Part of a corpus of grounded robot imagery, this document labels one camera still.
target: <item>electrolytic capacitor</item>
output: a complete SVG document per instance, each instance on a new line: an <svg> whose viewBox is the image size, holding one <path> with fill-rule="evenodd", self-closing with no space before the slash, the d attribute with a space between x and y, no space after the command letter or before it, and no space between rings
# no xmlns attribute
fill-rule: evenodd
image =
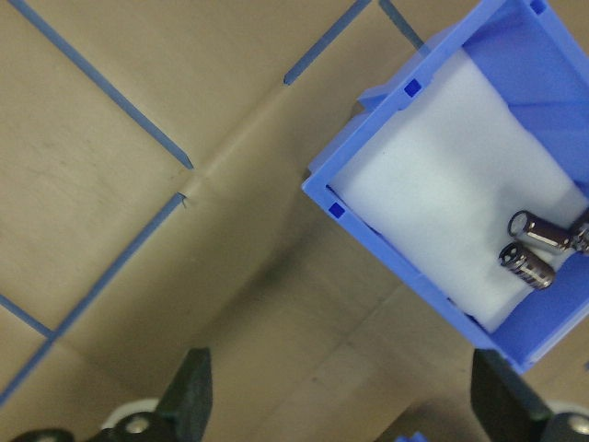
<svg viewBox="0 0 589 442"><path fill-rule="evenodd" d="M589 255L589 209L572 224L572 246L584 255Z"/></svg>
<svg viewBox="0 0 589 442"><path fill-rule="evenodd" d="M563 253L572 246L571 232L526 210L512 216L507 229L512 237L525 244L555 254Z"/></svg>
<svg viewBox="0 0 589 442"><path fill-rule="evenodd" d="M520 242L512 242L499 254L499 264L537 290L549 287L554 269Z"/></svg>

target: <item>blue storage box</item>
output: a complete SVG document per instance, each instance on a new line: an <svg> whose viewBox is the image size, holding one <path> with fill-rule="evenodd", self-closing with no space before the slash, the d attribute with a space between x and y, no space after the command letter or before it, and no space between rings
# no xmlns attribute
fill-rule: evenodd
<svg viewBox="0 0 589 442"><path fill-rule="evenodd" d="M496 349L522 373L589 312L589 259L577 254L558 285L527 297L496 331L486 332L368 226L331 189L350 159L397 111L410 106L434 73L463 48L513 116L589 196L589 61L545 0L484 0L435 36L380 87L359 98L355 116L309 166L304 191L478 348Z"/></svg>

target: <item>blue tape line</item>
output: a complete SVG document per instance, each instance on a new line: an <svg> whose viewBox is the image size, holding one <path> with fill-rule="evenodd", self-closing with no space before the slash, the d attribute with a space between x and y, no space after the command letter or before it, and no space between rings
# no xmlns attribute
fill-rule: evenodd
<svg viewBox="0 0 589 442"><path fill-rule="evenodd" d="M23 322L26 322L30 327L35 329L46 338L52 334L51 330L41 324L38 320L34 319L25 310L20 308L4 295L0 295L0 306L6 308L10 313L21 319Z"/></svg>
<svg viewBox="0 0 589 442"><path fill-rule="evenodd" d="M84 72L102 91L119 105L131 118L153 136L170 154L172 154L186 169L194 169L188 155L166 134L143 115L134 105L125 98L119 90L113 86L90 62L55 31L39 14L37 14L25 0L8 0L20 14L22 14L35 28L64 53L74 64Z"/></svg>
<svg viewBox="0 0 589 442"><path fill-rule="evenodd" d="M64 321L55 330L57 337L62 336L67 329L78 319L78 317L88 308L94 299L100 294L102 289L115 277L122 266L131 259L133 254L139 250L144 242L151 236L152 233L164 222L164 220L174 211L178 205L186 198L181 193L176 193L162 209L152 218L147 226L143 228L139 235L127 246L127 248L119 255L119 257L110 265L105 273L100 276L98 281L92 286L88 294L70 311L65 317Z"/></svg>
<svg viewBox="0 0 589 442"><path fill-rule="evenodd" d="M88 294L70 311L65 317L62 323L57 327L54 332L49 331L48 339L45 343L37 350L37 352L30 358L18 374L10 381L6 386L5 390L0 394L0 407L10 398L10 396L16 391L18 386L25 381L27 376L42 360L42 358L49 352L53 343L62 337L67 330L74 324L79 316L90 306L100 294L102 289L114 278L119 272L121 267L129 261L133 254L139 250L139 248L145 243L145 241L151 236L152 233L166 220L166 218L178 207L186 197L181 193L176 193L164 207L154 216L149 223L143 228L139 235L137 235L133 241L127 246L127 248L119 255L119 257L110 265L105 273L100 276L98 281L90 289Z"/></svg>
<svg viewBox="0 0 589 442"><path fill-rule="evenodd" d="M390 0L378 0L378 4L382 10L385 11L385 14L388 15L390 21L395 24L397 29L400 30L401 34L403 34L407 40L409 40L415 49L421 49L423 46L423 40L419 35L417 35L417 32L415 32L415 30L398 11L398 9L392 3L390 3Z"/></svg>
<svg viewBox="0 0 589 442"><path fill-rule="evenodd" d="M37 364L52 348L54 342L55 337L50 337L47 341L45 341L39 350L37 350L37 352L29 359L27 364L25 364L17 373L17 375L12 378L10 383L8 383L4 391L2 391L0 394L0 407L6 403L10 396L12 396L17 388L20 387L20 384L22 384L24 380L30 375L30 373L35 369Z"/></svg>
<svg viewBox="0 0 589 442"><path fill-rule="evenodd" d="M370 0L356 0L352 6L323 34L323 36L294 64L284 76L285 85L294 81L313 63L313 61L329 46L329 44L348 27L352 21L368 6Z"/></svg>

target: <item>white foam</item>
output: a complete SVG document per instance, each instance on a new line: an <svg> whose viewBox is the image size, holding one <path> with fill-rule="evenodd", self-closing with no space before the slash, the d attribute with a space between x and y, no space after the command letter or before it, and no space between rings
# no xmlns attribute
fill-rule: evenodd
<svg viewBox="0 0 589 442"><path fill-rule="evenodd" d="M331 188L490 331L531 291L497 262L511 216L526 209L567 227L587 206L463 51ZM538 254L557 268L570 256Z"/></svg>

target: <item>metal screw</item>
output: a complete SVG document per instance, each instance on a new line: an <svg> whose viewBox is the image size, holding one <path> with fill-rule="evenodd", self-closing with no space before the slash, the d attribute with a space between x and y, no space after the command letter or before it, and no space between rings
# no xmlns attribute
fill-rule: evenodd
<svg viewBox="0 0 589 442"><path fill-rule="evenodd" d="M133 435L143 433L143 431L145 431L147 428L149 428L149 421L143 416L135 416L125 426L127 433L131 433Z"/></svg>
<svg viewBox="0 0 589 442"><path fill-rule="evenodd" d="M569 425L580 435L589 435L589 419L579 414L574 414L569 418Z"/></svg>

